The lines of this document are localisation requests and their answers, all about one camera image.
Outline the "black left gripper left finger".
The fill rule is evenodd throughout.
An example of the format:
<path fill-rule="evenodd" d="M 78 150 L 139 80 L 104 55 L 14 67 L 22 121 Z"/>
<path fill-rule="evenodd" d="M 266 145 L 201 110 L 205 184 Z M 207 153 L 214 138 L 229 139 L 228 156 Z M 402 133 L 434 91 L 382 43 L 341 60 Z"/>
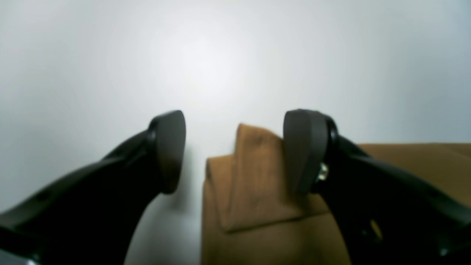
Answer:
<path fill-rule="evenodd" d="M 178 187 L 186 123 L 181 110 L 101 160 L 79 168 L 2 212 L 2 265 L 123 265 L 148 205 Z"/>

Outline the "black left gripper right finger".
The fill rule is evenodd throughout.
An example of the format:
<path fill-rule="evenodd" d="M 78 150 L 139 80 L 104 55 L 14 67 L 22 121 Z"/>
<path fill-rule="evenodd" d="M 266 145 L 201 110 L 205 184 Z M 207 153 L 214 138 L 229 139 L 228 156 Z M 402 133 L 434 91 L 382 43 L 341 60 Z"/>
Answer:
<path fill-rule="evenodd" d="M 341 136 L 318 111 L 284 116 L 290 189 L 319 194 L 354 265 L 470 264 L 470 208 Z"/>

